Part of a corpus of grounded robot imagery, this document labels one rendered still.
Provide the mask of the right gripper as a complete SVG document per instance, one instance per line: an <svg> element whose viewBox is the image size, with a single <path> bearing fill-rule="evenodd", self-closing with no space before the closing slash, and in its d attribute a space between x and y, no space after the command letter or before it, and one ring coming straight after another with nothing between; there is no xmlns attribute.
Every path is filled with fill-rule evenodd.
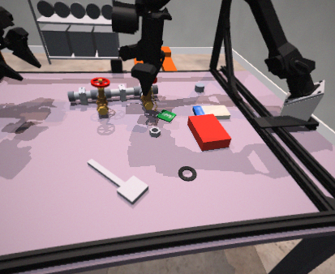
<svg viewBox="0 0 335 274"><path fill-rule="evenodd" d="M12 51L14 50L12 54L14 54L16 57L23 59L25 62L28 62L37 68L41 68L41 64L37 61L36 57L28 47L28 32L26 32L23 28L16 27L10 29L5 38L2 37L3 34L4 32L0 32L0 50L10 46L8 49ZM21 39L21 37L23 38ZM19 81L24 79L18 72L8 66L1 58L0 75L12 79L17 79Z"/></svg>

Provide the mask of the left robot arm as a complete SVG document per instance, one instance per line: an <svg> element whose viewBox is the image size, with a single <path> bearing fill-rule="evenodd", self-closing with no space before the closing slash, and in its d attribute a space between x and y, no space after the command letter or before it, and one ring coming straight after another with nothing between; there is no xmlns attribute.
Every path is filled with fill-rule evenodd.
<svg viewBox="0 0 335 274"><path fill-rule="evenodd" d="M169 1L135 0L135 4L114 1L111 12L113 32L135 35L136 30L139 31L140 16L142 16L141 36L148 39L161 39L164 19L172 20L172 17L166 7L162 11L159 10ZM291 93L288 99L310 96L320 86L319 83L313 83L310 75L316 68L316 62L303 58L298 49L288 42L271 0L244 1L249 4L268 47L268 58L264 60L268 72L271 71L280 79L286 79ZM148 13L150 11L151 13ZM128 46L120 47L118 56L123 62L135 58L140 62L139 41L137 44Z"/></svg>

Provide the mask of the black rubber washer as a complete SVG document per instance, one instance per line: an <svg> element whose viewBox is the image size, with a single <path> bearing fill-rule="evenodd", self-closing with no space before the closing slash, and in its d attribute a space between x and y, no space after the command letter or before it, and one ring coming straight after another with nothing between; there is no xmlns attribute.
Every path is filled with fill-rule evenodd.
<svg viewBox="0 0 335 274"><path fill-rule="evenodd" d="M184 170L190 170L192 172L192 176L191 177L185 177L183 175L183 171ZM192 181L196 178L196 171L192 168L192 167L189 167L189 166L183 166L182 168L179 169L178 171L178 176L184 180L184 181Z"/></svg>

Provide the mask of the grey pipe with red valve handwheels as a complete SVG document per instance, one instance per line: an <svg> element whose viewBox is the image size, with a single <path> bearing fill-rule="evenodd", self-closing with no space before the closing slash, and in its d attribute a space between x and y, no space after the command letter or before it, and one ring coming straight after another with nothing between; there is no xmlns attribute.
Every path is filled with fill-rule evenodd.
<svg viewBox="0 0 335 274"><path fill-rule="evenodd" d="M95 82L98 81L98 82ZM106 83L107 82L107 83ZM96 84L97 83L97 84ZM158 94L158 86L157 85L152 85L152 89L150 88L148 95L144 96L142 93L141 86L135 86L133 88L126 88L124 84L118 85L119 89L110 89L106 88L109 87L110 81L105 78L95 78L91 80L91 85L97 89L90 90L86 92L85 88L81 87L79 88L78 92L67 92L68 100L75 101L75 100L80 100L81 105L87 105L88 100L87 99L92 99L96 100L97 97L97 111L100 115L106 115L109 108L107 106L108 98L111 98L113 96L120 96L121 101L126 101L127 98L126 96L140 96L141 100L143 101L144 108L146 110L150 110L153 107L153 102L151 100L152 92L153 94ZM105 89L105 91L104 91ZM151 91L152 90L152 91ZM107 97L106 97L107 96ZM107 104L106 104L107 102Z"/></svg>

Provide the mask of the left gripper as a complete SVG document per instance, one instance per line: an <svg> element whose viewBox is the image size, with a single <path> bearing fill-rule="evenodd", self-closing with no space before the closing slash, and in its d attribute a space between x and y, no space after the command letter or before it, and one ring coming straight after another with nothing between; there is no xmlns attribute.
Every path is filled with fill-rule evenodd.
<svg viewBox="0 0 335 274"><path fill-rule="evenodd" d="M165 52L161 50L162 38L155 40L141 36L139 45L141 45L141 61L143 63L137 62L131 68L131 77L139 79L142 93L147 96L165 60Z"/></svg>

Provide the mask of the red rectangular block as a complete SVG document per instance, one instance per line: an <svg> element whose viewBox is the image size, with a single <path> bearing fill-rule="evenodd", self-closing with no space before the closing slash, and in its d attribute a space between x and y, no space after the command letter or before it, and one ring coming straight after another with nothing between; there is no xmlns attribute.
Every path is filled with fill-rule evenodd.
<svg viewBox="0 0 335 274"><path fill-rule="evenodd" d="M189 116L187 125L201 151L230 146L230 136L213 114Z"/></svg>

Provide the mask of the grey hex nut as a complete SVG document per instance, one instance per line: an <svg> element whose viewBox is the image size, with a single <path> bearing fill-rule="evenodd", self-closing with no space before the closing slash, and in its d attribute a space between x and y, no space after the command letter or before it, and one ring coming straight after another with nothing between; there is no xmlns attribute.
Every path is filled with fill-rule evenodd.
<svg viewBox="0 0 335 274"><path fill-rule="evenodd" d="M152 127L150 130L149 130L149 134L152 136L152 137L158 137L160 134L161 134L161 131L158 127Z"/></svg>

